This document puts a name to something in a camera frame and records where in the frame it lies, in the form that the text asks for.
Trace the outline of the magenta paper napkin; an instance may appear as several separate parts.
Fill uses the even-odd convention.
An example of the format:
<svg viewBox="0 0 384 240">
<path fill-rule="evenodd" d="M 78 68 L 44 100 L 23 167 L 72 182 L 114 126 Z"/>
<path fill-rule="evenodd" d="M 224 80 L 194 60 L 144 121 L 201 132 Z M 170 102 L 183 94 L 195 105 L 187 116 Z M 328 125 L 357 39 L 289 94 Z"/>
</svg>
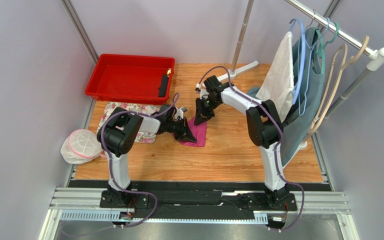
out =
<svg viewBox="0 0 384 240">
<path fill-rule="evenodd" d="M 195 117 L 188 120 L 188 126 L 196 138 L 196 142 L 180 141 L 180 144 L 188 147 L 204 147 L 207 138 L 207 122 L 201 123 L 200 125 L 194 125 Z"/>
</svg>

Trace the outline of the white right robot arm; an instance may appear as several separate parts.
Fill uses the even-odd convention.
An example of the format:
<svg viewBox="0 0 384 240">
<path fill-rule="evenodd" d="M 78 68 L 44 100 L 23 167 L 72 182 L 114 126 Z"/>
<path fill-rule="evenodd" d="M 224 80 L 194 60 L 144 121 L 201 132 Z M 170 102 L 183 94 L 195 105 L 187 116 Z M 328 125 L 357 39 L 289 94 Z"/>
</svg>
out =
<svg viewBox="0 0 384 240">
<path fill-rule="evenodd" d="M 289 191 L 277 149 L 284 127 L 274 102 L 251 98 L 231 83 L 221 83 L 214 75 L 204 80 L 203 86 L 205 92 L 195 100 L 194 125 L 199 126 L 215 117 L 214 110 L 221 104 L 244 114 L 249 138 L 258 147 L 264 167 L 264 202 L 272 209 L 282 206 Z"/>
</svg>

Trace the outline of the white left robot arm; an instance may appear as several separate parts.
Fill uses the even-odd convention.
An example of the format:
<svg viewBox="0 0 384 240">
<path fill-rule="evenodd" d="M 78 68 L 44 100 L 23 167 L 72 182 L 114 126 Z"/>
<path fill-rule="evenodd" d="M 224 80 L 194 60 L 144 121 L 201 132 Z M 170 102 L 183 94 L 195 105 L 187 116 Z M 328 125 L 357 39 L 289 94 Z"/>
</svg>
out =
<svg viewBox="0 0 384 240">
<path fill-rule="evenodd" d="M 108 159 L 108 188 L 102 193 L 105 204 L 127 207 L 133 201 L 128 154 L 138 133 L 170 133 L 178 142 L 196 143 L 181 109 L 164 103 L 150 115 L 116 107 L 97 133 L 97 140 Z"/>
</svg>

